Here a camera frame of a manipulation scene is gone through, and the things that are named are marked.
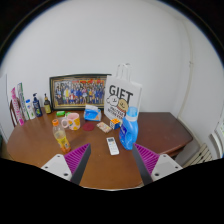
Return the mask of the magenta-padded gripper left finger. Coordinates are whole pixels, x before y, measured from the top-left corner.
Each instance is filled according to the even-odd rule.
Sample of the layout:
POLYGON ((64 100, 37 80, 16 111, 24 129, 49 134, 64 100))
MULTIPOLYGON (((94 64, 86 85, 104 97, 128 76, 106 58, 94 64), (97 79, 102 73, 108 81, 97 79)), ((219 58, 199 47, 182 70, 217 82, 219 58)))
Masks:
POLYGON ((85 144, 66 155, 56 154, 42 169, 79 185, 91 154, 91 145, 85 144))

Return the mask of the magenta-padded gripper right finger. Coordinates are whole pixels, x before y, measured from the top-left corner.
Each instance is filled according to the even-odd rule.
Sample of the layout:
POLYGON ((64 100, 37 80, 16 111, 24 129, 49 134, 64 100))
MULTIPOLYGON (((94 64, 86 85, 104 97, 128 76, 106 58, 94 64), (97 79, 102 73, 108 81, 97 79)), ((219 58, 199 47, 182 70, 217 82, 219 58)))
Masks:
POLYGON ((133 144, 132 153, 144 185, 182 169, 169 155, 159 155, 136 143, 133 144))

